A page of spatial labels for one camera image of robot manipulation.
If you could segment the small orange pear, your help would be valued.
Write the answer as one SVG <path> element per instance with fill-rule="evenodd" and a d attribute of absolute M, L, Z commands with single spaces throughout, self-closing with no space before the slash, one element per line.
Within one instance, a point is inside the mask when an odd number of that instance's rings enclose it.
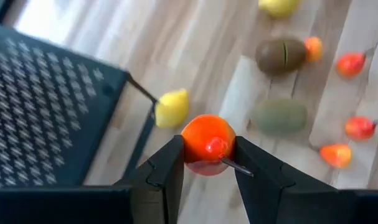
<path fill-rule="evenodd" d="M 329 165 L 337 169 L 347 167 L 352 159 L 352 149 L 347 144 L 323 146 L 319 154 Z"/>
<path fill-rule="evenodd" d="M 323 54 L 323 44 L 319 37 L 309 37 L 304 41 L 306 60 L 314 62 L 320 60 Z"/>

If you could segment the brown kiwi fruit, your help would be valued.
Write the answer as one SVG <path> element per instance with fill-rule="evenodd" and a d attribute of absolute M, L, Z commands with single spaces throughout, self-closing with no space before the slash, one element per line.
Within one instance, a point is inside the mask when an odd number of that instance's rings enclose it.
<path fill-rule="evenodd" d="M 255 61 L 261 72 L 282 75 L 299 69 L 306 62 L 306 54 L 302 40 L 283 37 L 260 42 L 255 51 Z"/>

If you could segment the black perforated metal stand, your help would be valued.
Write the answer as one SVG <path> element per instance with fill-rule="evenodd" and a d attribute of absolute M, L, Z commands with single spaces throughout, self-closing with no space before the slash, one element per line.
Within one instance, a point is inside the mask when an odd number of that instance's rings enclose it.
<path fill-rule="evenodd" d="M 0 26 L 0 189 L 83 184 L 130 73 Z"/>

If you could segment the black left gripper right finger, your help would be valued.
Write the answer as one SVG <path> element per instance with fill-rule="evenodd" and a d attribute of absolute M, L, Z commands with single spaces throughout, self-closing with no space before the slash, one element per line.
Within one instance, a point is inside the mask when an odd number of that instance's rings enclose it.
<path fill-rule="evenodd" d="M 250 224 L 378 224 L 378 190 L 336 189 L 277 159 L 242 136 L 235 173 Z"/>

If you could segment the small orange round fruit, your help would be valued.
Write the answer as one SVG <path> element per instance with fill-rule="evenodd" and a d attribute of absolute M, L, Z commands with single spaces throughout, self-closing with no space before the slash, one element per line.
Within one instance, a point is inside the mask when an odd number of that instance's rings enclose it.
<path fill-rule="evenodd" d="M 234 161 L 236 133 L 230 124 L 214 114 L 202 114 L 181 132 L 184 162 L 196 174 L 215 176 L 229 166 L 253 177 L 253 172 Z"/>

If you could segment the green kiwi fruit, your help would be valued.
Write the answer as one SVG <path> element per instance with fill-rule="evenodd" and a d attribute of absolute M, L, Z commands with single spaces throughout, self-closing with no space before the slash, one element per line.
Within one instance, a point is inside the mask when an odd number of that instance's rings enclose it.
<path fill-rule="evenodd" d="M 287 136 L 305 128 L 308 109 L 298 100 L 270 99 L 255 105 L 250 112 L 249 119 L 264 135 Z"/>

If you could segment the yellow lemon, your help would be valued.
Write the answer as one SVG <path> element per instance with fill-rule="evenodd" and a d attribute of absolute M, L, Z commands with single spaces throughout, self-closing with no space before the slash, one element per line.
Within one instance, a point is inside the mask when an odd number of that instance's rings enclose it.
<path fill-rule="evenodd" d="M 285 17 L 295 11 L 301 0 L 258 0 L 258 8 L 272 17 Z"/>
<path fill-rule="evenodd" d="M 159 128 L 175 128 L 183 123 L 189 111 L 189 97 L 186 89 L 165 93 L 155 106 L 155 123 Z"/>

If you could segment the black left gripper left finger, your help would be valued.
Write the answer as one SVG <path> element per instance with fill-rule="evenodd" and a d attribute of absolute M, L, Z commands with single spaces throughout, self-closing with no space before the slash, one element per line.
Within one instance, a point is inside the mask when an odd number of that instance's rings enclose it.
<path fill-rule="evenodd" d="M 183 147 L 175 135 L 113 185 L 0 190 L 0 224 L 177 224 Z"/>

